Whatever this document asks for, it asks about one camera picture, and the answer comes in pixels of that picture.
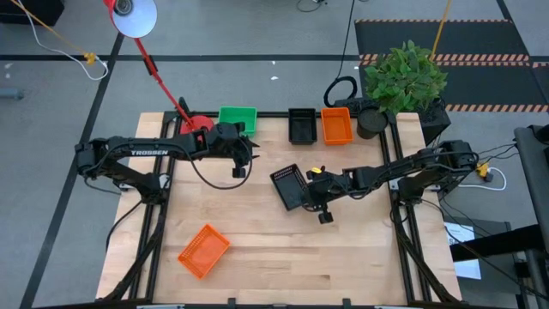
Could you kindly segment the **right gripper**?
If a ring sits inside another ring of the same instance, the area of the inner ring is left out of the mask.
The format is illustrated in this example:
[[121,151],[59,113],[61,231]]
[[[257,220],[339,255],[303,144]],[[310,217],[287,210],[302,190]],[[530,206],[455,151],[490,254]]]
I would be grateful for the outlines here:
[[308,172],[308,180],[300,186],[303,192],[301,202],[303,207],[313,207],[320,211],[318,220],[321,223],[331,223],[334,219],[329,212],[328,202],[344,197],[348,191],[346,178],[343,174],[326,171],[326,166],[313,167]]

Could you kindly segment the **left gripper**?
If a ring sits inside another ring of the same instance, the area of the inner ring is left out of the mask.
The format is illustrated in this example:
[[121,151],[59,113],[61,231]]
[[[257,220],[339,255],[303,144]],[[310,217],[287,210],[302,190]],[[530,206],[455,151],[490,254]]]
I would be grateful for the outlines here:
[[246,176],[245,166],[259,157],[259,154],[248,153],[253,148],[259,148],[250,139],[247,141],[240,132],[245,129],[245,123],[218,123],[208,132],[209,156],[221,159],[232,159],[235,167],[232,176],[242,179]]

